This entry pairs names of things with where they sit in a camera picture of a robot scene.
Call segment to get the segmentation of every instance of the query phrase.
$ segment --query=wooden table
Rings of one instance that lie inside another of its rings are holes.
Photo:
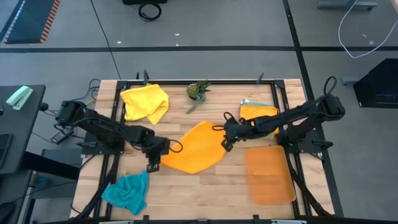
[[[305,101],[299,79],[284,80],[291,108]],[[95,110],[105,116],[111,115],[117,80],[101,82]],[[240,101],[247,98],[253,102],[273,105],[271,88],[264,85],[212,85],[209,87],[206,103],[192,114],[185,114],[193,101],[185,93],[186,85],[161,86],[169,94],[170,108],[159,124],[151,125],[147,119],[126,124],[140,124],[153,129],[158,136],[180,139],[200,121],[208,120],[223,124],[223,112],[229,111],[238,117]],[[113,207],[112,220],[142,220],[149,215],[151,220],[194,220],[194,219],[252,219],[254,214],[260,218],[293,218],[291,203],[281,205],[256,205],[249,194],[244,148],[276,144],[275,140],[255,139],[235,144],[234,149],[213,167],[198,174],[190,175],[162,166],[159,172],[150,174],[149,190],[146,197],[148,207],[137,217],[128,210]],[[301,154],[303,171],[308,188],[323,207],[333,213],[330,193],[326,183],[321,160]],[[80,172],[73,207],[82,210],[98,187],[103,156],[96,156]],[[126,143],[121,156],[118,178],[121,175],[138,174],[146,168],[145,156]],[[297,190],[300,213],[304,214],[302,197]],[[104,215],[106,203],[101,204]]]

